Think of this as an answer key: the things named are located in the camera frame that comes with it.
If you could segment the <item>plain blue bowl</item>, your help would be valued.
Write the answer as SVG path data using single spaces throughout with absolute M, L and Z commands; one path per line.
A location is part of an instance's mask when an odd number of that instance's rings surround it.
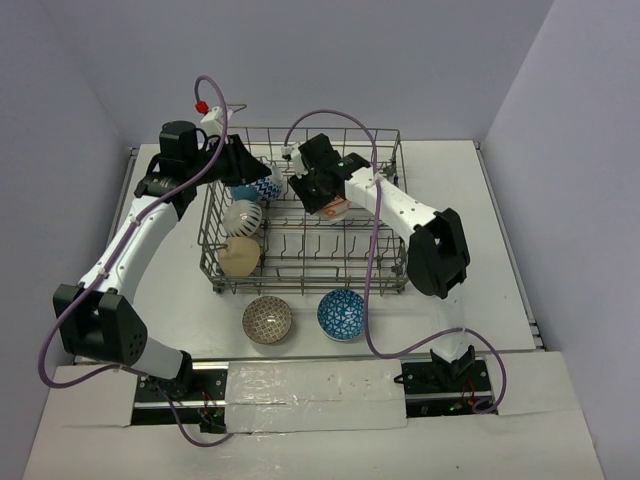
M 259 192 L 253 185 L 239 185 L 230 187 L 230 195 L 234 201 L 248 200 L 256 202 L 259 197 Z

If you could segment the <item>red patterned bowl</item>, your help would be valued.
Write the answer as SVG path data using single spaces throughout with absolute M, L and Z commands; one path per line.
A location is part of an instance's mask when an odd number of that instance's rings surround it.
M 284 189 L 284 176 L 277 166 L 271 167 L 271 173 L 255 182 L 251 186 L 257 192 L 257 198 L 262 202 L 269 202 L 278 199 Z

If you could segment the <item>orange floral bowl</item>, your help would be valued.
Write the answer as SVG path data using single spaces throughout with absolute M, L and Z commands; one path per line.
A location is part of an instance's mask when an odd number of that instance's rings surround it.
M 325 207 L 319 209 L 316 215 L 330 222 L 339 222 L 345 218 L 350 207 L 351 202 L 349 200 L 336 196 Z

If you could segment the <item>yellow bowl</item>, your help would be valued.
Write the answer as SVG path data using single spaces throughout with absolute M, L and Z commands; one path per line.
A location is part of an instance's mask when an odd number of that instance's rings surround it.
M 218 262 L 227 276 L 247 277 L 260 261 L 260 247 L 249 237 L 230 237 L 218 251 Z

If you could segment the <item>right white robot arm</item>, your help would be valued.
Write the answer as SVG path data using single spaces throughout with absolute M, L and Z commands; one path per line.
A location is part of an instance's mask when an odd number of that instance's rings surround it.
M 329 138 L 319 134 L 303 144 L 283 146 L 282 155 L 293 162 L 295 174 L 288 183 L 305 210 L 315 213 L 339 196 L 374 215 L 364 287 L 364 332 L 368 347 L 381 359 L 403 357 L 446 335 L 460 336 L 462 327 L 448 327 L 398 353 L 376 349 L 369 326 L 369 295 L 379 226 L 385 224 L 407 246 L 406 274 L 422 294 L 445 300 L 464 283 L 470 264 L 469 249 L 459 214 L 438 211 L 413 199 L 376 170 L 377 149 L 367 160 L 356 153 L 342 156 Z

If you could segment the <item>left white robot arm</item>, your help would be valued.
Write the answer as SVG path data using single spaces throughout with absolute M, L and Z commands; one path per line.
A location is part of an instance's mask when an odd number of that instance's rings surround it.
M 191 355 L 153 339 L 134 310 L 139 283 L 165 237 L 182 220 L 201 185 L 252 183 L 271 170 L 237 134 L 209 134 L 189 121 L 172 121 L 159 134 L 159 152 L 138 182 L 126 220 L 104 254 L 74 285 L 60 285 L 53 307 L 64 350 L 148 377 L 169 397 L 195 386 Z

